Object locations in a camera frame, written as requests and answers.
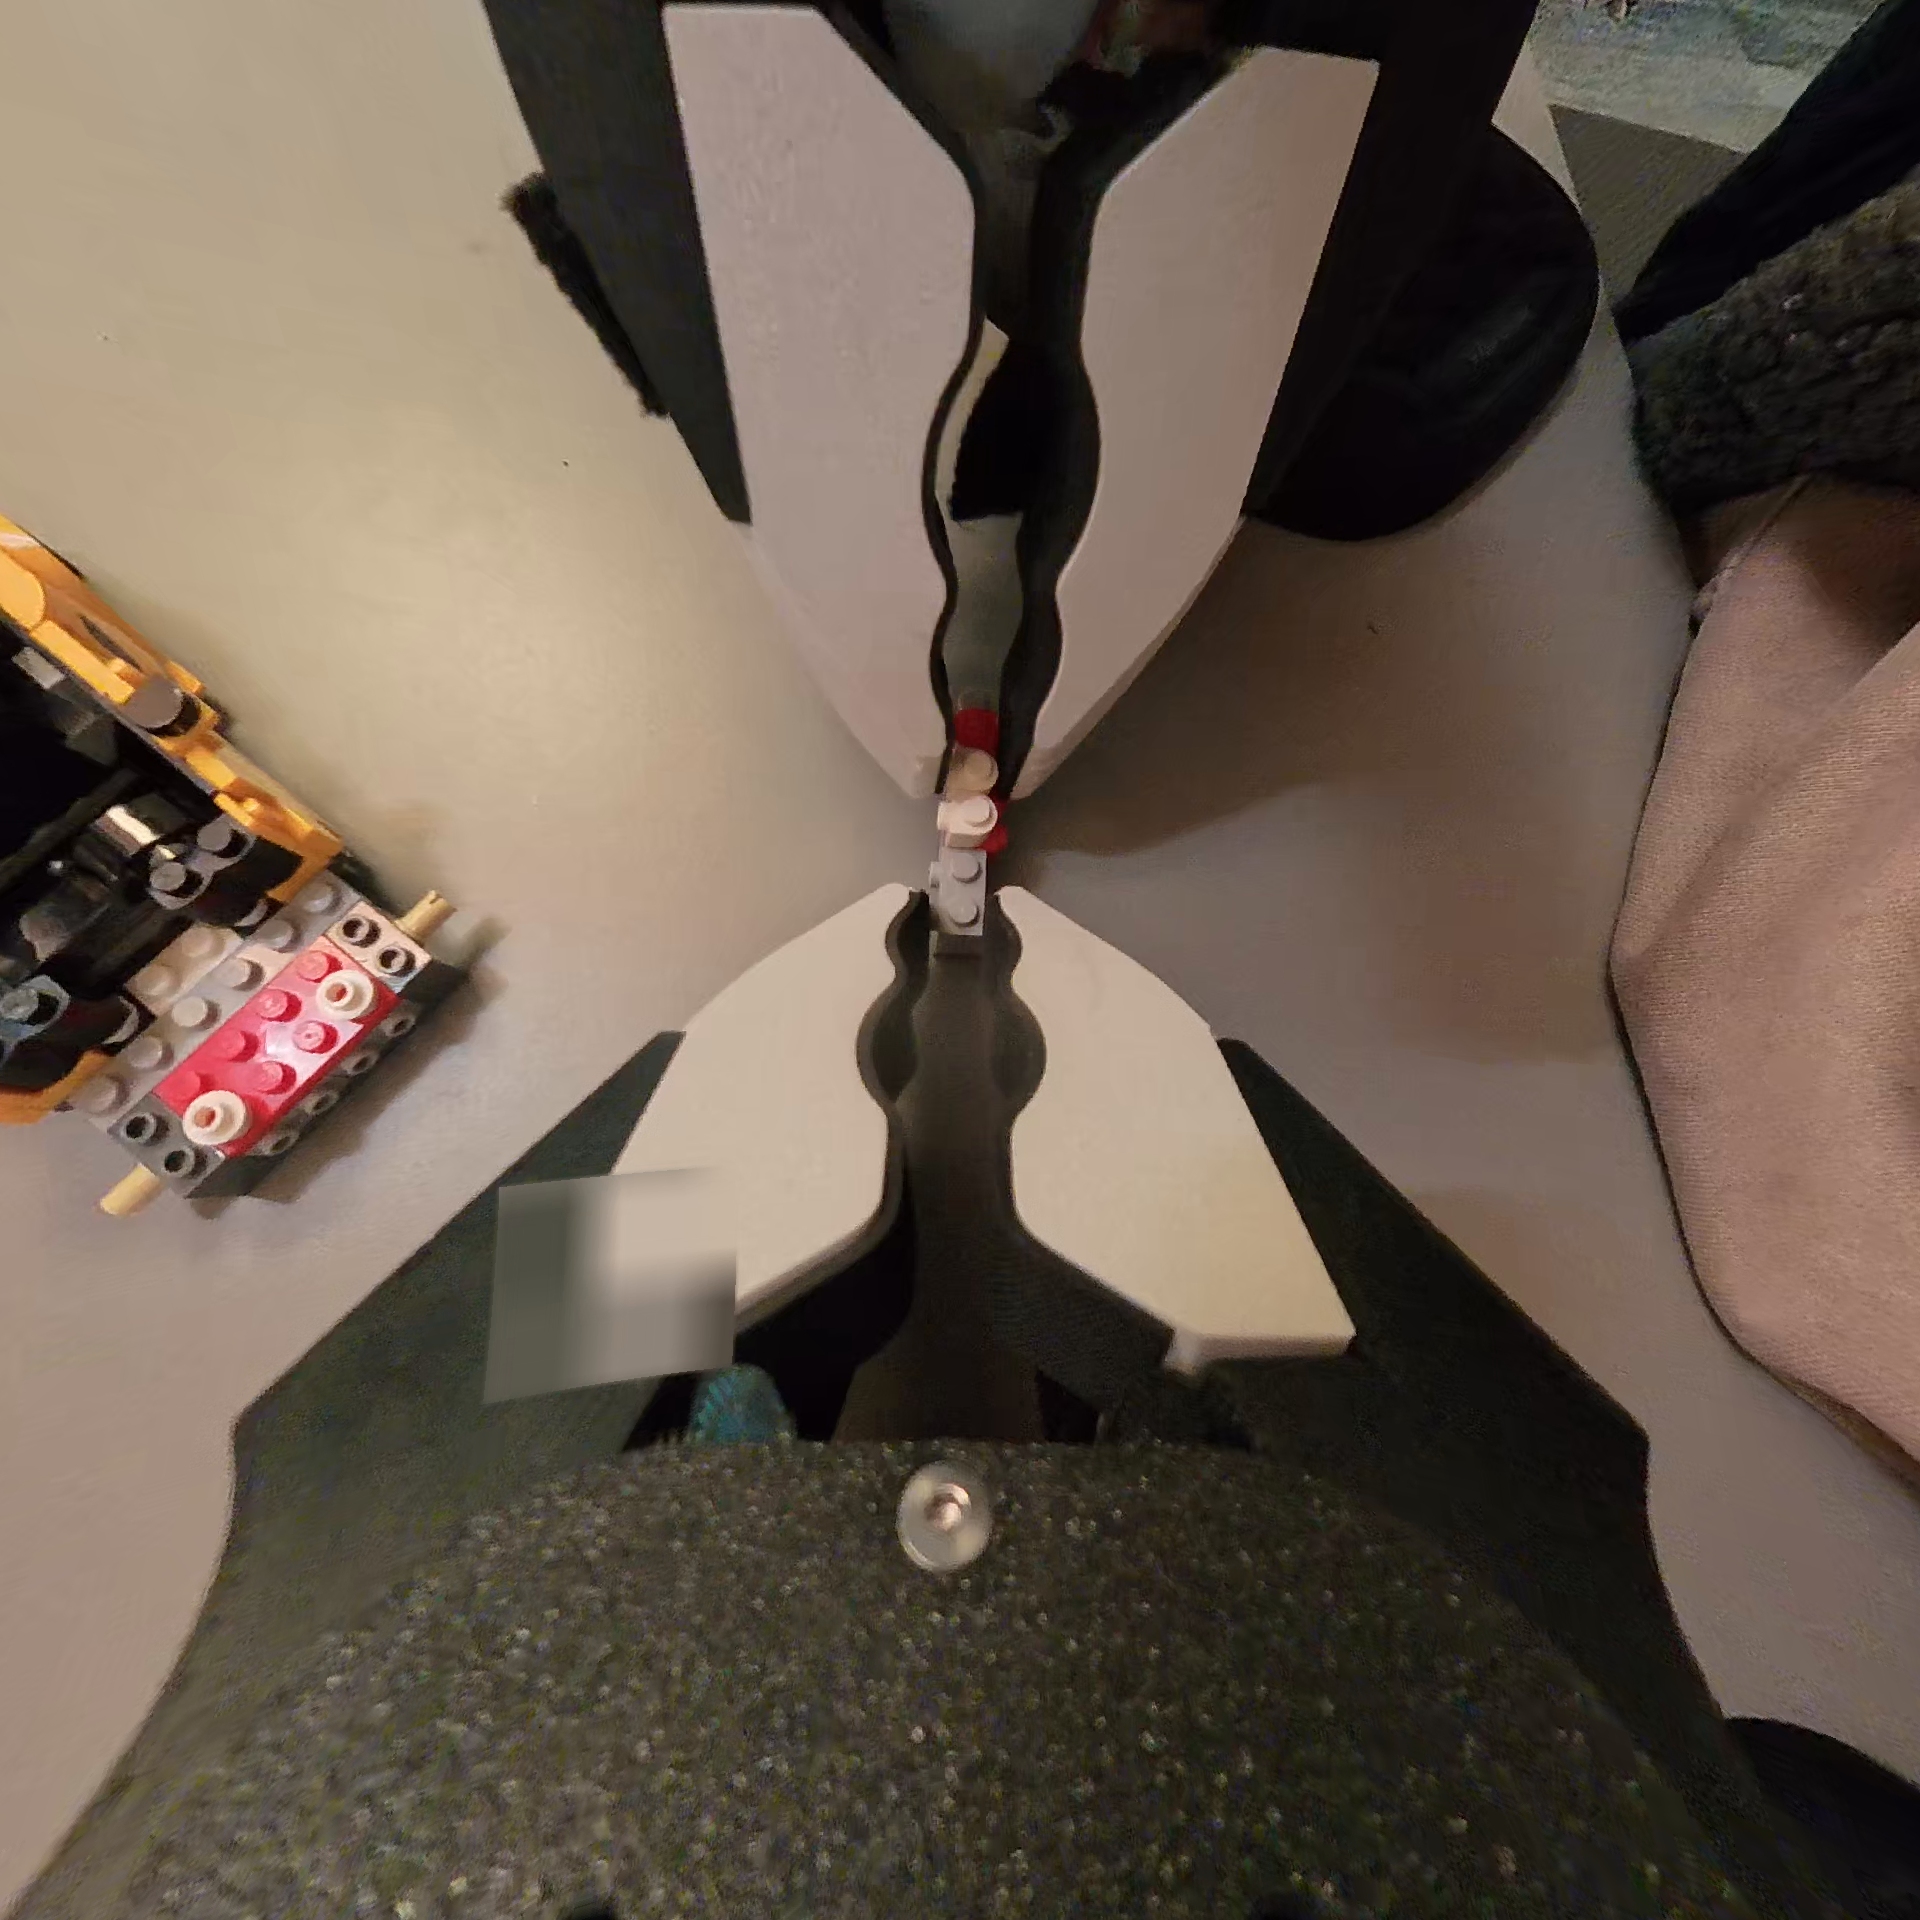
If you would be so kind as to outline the dark fleece garment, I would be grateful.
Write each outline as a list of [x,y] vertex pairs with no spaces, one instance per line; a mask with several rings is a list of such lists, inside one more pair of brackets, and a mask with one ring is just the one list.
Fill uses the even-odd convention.
[[1916,490],[1916,5],[1877,5],[1615,300],[1645,480]]

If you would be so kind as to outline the person's pinkish beige garment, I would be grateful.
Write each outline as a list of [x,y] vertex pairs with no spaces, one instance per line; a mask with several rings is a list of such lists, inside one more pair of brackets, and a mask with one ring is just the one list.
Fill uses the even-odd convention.
[[1916,1483],[1916,492],[1702,540],[1611,980],[1719,1324]]

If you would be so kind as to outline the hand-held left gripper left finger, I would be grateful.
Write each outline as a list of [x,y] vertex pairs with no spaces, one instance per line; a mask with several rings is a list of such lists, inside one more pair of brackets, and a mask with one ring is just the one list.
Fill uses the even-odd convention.
[[871,1086],[871,1027],[902,980],[899,926],[918,909],[918,892],[883,886],[711,997],[610,1170],[711,1184],[737,1336],[840,1282],[899,1224],[902,1153]]

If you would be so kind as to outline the yellow and black lego car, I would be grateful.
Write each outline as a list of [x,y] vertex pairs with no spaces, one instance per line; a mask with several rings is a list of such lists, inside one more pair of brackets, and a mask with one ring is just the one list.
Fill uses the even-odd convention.
[[3,1124],[74,1117],[102,1201],[224,1201],[467,976],[323,816],[229,739],[206,683],[3,520]]

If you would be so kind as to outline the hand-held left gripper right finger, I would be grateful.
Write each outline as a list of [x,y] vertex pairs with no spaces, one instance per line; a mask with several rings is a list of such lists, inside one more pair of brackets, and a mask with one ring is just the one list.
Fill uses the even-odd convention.
[[1153,1320],[1171,1376],[1346,1356],[1355,1320],[1212,1027],[1035,892],[1004,890],[995,909],[1041,1039],[1009,1132],[1030,1237]]

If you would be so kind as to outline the small grey lego strip assembly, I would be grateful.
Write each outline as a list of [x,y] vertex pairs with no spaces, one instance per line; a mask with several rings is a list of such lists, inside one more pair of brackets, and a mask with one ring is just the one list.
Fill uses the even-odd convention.
[[972,944],[991,926],[991,867],[1005,850],[1009,787],[998,772],[995,708],[952,712],[935,792],[932,922],[943,944]]

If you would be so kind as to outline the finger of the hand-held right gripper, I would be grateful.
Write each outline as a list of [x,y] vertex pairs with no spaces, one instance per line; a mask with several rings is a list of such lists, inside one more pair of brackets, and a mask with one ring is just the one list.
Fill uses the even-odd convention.
[[749,554],[855,744],[914,799],[1009,644],[1009,520],[943,511],[1004,335],[958,60],[914,5],[664,5]]
[[1060,632],[1012,794],[1140,680],[1241,527],[1378,64],[1259,45],[1099,190],[1075,327],[1096,456],[1044,591]]

